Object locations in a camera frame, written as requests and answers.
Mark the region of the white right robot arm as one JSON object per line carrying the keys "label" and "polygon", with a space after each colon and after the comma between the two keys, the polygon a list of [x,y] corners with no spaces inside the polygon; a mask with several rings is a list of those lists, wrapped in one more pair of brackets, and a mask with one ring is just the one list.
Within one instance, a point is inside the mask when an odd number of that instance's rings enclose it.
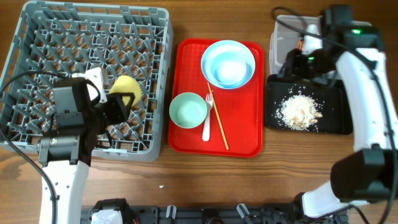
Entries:
{"label": "white right robot arm", "polygon": [[296,196],[293,218],[316,222],[386,201],[385,221],[397,198],[397,114],[381,31],[356,25],[350,6],[335,4],[321,12],[319,33],[300,36],[302,50],[287,54],[278,77],[321,83],[322,75],[337,73],[351,110],[354,152],[333,165],[327,183]]}

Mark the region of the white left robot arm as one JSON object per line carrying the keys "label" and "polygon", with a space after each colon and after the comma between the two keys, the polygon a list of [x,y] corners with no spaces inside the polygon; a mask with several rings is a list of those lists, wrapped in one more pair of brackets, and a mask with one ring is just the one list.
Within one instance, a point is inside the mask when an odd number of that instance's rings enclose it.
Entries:
{"label": "white left robot arm", "polygon": [[[140,87],[114,85],[106,102],[91,100],[87,85],[58,86],[55,98],[56,129],[39,143],[43,178],[40,222],[79,223],[81,203],[98,136],[113,124],[125,122],[132,105],[141,97]],[[54,215],[50,214],[56,203]]]}

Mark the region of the yellow plastic cup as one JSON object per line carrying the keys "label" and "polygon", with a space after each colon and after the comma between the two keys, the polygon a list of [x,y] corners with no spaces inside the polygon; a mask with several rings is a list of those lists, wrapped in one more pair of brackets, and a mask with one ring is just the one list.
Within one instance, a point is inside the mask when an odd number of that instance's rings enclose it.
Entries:
{"label": "yellow plastic cup", "polygon": [[140,84],[128,75],[121,75],[112,85],[108,95],[120,95],[124,104],[131,108],[141,99],[142,89]]}

